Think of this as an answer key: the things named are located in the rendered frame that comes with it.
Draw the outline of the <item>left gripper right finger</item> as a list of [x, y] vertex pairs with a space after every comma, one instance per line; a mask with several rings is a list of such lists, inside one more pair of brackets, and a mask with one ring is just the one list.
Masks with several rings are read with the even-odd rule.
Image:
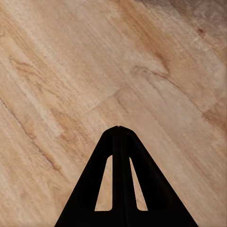
[[[126, 227], [199, 227], [136, 133], [118, 128]], [[148, 211], [137, 208], [129, 157]]]

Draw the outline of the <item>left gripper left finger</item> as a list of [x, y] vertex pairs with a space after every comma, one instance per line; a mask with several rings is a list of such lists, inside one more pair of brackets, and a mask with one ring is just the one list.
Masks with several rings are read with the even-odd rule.
[[[119, 128], [103, 132], [54, 227], [126, 227]], [[112, 209], [95, 211], [107, 158], [113, 156]]]

